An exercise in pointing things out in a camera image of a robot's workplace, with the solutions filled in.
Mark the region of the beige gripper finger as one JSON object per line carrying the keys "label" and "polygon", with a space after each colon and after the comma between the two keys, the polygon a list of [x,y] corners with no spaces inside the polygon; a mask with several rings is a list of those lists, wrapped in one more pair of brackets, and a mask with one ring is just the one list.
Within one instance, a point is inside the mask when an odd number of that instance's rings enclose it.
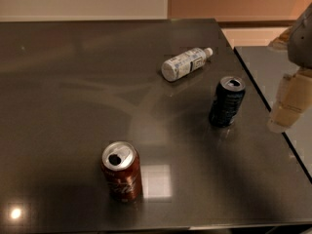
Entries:
{"label": "beige gripper finger", "polygon": [[286,131],[311,105],[312,69],[300,67],[295,74],[285,74],[269,114],[269,130]]}

